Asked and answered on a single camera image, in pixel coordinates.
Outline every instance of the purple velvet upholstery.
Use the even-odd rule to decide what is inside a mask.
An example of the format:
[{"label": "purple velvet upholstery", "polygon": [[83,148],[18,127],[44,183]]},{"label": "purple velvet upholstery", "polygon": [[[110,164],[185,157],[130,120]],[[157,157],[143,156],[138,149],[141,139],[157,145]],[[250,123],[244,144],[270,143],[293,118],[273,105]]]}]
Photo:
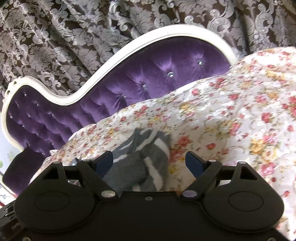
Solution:
[{"label": "purple velvet upholstery", "polygon": [[[224,74],[229,67],[224,55],[207,42],[191,37],[164,39],[127,58],[81,100],[69,106],[53,104],[32,87],[23,86],[9,105],[7,128],[24,148],[47,157],[49,150],[61,148],[83,126],[194,80]],[[167,76],[169,72],[173,72],[172,77]],[[35,172],[36,163],[27,162]],[[27,179],[14,177],[6,180],[6,185]]]}]

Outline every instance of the floral fabric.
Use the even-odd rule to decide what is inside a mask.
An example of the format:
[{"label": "floral fabric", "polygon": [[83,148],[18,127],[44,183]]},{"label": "floral fabric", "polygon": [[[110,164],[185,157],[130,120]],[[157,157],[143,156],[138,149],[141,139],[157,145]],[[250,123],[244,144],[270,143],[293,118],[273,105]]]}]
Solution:
[{"label": "floral fabric", "polygon": [[77,91],[124,45],[153,29],[194,24],[238,57],[296,44],[291,0],[4,0],[0,90],[24,75],[58,95]]},{"label": "floral fabric", "polygon": [[198,80],[158,99],[131,105],[80,130],[53,156],[70,165],[114,150],[135,128],[171,135],[166,190],[182,191],[194,181],[185,166],[192,150],[224,165],[246,161],[285,204],[278,229],[296,238],[296,49],[274,48],[249,55],[228,73]]}]

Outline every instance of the gray and white striped cloth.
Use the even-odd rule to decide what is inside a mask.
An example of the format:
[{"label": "gray and white striped cloth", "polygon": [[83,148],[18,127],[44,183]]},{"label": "gray and white striped cloth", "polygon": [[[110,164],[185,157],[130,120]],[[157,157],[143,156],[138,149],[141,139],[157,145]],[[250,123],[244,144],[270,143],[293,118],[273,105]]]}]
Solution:
[{"label": "gray and white striped cloth", "polygon": [[112,153],[113,166],[103,180],[116,192],[163,189],[170,156],[169,134],[135,129]]}]

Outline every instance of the patterned curtain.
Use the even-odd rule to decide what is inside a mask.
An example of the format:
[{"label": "patterned curtain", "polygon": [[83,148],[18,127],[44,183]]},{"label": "patterned curtain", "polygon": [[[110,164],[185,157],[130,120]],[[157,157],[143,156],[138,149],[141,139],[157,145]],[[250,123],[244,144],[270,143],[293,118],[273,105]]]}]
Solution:
[{"label": "patterned curtain", "polygon": [[124,45],[170,24],[224,38],[239,57],[296,43],[294,0],[8,0],[0,9],[0,89],[30,75],[77,91]]}]

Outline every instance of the screw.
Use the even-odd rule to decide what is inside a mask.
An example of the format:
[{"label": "screw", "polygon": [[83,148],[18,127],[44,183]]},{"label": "screw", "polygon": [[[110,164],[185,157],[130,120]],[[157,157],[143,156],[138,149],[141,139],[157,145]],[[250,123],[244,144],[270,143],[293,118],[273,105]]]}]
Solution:
[{"label": "screw", "polygon": [[112,190],[105,190],[101,192],[102,197],[105,198],[111,198],[111,197],[115,197],[116,192],[112,191]]},{"label": "screw", "polygon": [[182,195],[187,198],[193,198],[197,196],[197,192],[194,190],[185,190]]}]

